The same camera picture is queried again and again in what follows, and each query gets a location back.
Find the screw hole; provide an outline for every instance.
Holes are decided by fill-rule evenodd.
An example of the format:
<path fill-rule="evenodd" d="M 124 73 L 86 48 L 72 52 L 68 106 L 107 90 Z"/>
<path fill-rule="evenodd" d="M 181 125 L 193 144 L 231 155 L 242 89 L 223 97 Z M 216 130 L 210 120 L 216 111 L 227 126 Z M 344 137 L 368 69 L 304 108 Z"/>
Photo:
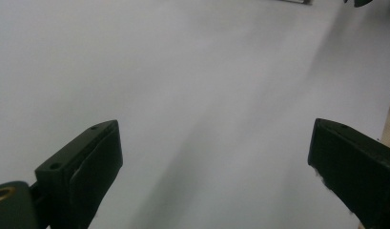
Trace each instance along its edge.
<path fill-rule="evenodd" d="M 0 201 L 10 197 L 15 192 L 13 187 L 5 187 L 0 189 Z"/>
<path fill-rule="evenodd" d="M 55 169 L 58 169 L 61 167 L 61 163 L 53 163 L 51 166 L 50 166 L 50 169 L 52 170 L 55 170 Z"/>

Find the black object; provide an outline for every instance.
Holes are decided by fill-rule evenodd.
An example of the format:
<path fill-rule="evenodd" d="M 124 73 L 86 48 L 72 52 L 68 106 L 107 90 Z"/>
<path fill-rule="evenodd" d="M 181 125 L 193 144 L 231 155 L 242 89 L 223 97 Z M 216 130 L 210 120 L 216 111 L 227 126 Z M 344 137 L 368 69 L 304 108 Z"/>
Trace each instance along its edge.
<path fill-rule="evenodd" d="M 390 148 L 346 125 L 317 119 L 308 164 L 366 228 L 390 229 Z"/>
<path fill-rule="evenodd" d="M 0 229 L 88 228 L 123 164 L 116 120 L 92 126 L 36 170 L 0 185 Z"/>
<path fill-rule="evenodd" d="M 373 0 L 355 0 L 355 7 L 359 8 L 366 4 L 371 3 Z"/>

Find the white surface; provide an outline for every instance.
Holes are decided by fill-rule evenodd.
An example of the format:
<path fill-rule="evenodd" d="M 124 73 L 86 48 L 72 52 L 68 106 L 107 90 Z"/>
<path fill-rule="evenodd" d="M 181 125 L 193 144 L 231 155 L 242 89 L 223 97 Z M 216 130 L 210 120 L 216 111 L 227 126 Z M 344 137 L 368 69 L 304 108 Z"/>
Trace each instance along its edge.
<path fill-rule="evenodd" d="M 387 4 L 0 1 L 0 183 L 117 118 L 91 228 L 356 228 L 307 155 L 316 117 L 380 138 Z"/>

